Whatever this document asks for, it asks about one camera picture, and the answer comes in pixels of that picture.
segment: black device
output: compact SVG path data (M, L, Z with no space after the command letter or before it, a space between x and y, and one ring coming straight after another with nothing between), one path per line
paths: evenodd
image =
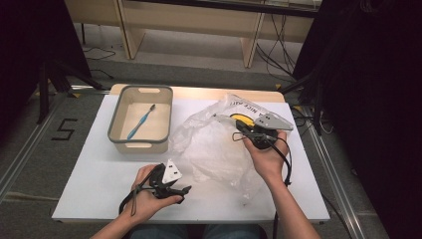
M154 189L154 196L156 198L167 198L174 195L180 195L183 197L182 200L178 201L177 203L180 204L184 200L184 195L189 193L190 188L192 186L184 187L181 190L173 189L171 186L177 181L170 181L167 183L162 182L162 177L164 176L165 166L163 163L158 164L154 170L154 172L149 177L149 185Z
M270 143L274 144L277 141L278 133L275 129L267 129L257 124L250 126L238 119L236 119L236 129L250 139L258 149L269 148Z
M162 178L164 176L165 168L166 167L164 163L160 163L156 165L149 172L149 174L143 179L143 181L137 184L136 187L133 189L133 191L131 191L127 195L127 197L121 202L120 207L118 208L118 214L120 214L123 211L124 206L127 204L127 202L130 199L136 197L137 193L139 193L142 190L152 190L152 194L156 198L159 198L159 199L167 198L174 195L180 195L183 197L182 200L177 202L178 204L180 204L184 200L184 195L189 193L189 190L192 188L192 186L187 186L187 187L184 187L182 190L177 190L177 189L171 188L171 186L177 181L177 179L169 181L167 183L163 183ZM149 180L149 185L150 185L149 187L144 187L146 180ZM135 212L136 212L135 208L132 208L132 215L134 215Z

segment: person's right hand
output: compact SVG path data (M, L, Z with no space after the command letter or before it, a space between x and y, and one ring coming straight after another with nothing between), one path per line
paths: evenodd
M284 141L287 140L287 134L284 131L277 130L277 132L279 138L282 138ZM272 179L283 180L282 168L284 162L282 157L272 147L258 149L254 147L251 140L247 137L243 139L243 142L245 143L249 153L251 153L255 169L266 182L269 182L269 180ZM287 155L289 153L288 147L280 139L276 141L275 147L278 148L283 155Z

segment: toothbrush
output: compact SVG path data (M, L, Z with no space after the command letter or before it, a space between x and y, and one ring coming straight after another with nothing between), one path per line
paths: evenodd
M154 109L155 109L155 104L152 105L151 108L149 108L149 111L145 114L145 116L143 116L140 119L139 123L129 133L129 135L127 136L127 140L131 139L136 134L137 129L146 121L146 119L148 118L149 113L151 113Z

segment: clear plastic bag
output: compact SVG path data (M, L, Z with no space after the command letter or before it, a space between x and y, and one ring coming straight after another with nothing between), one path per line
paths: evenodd
M225 98L188 118L169 139L169 150L178 160L192 165L196 181L217 180L239 190L247 202L264 181L256 172L251 155L242 141L232 139L236 129L233 114L254 120L266 109L227 94Z

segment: white device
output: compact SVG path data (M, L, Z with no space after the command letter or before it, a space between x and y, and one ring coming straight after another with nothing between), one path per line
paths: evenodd
M277 118L273 114L265 114L254 120L256 125L259 125L266 129L282 129L282 130L293 130L293 124L286 119L281 117Z
M162 183L169 183L180 179L182 177L182 173L174 164L173 160L168 159L167 164L165 165L164 175L162 176Z

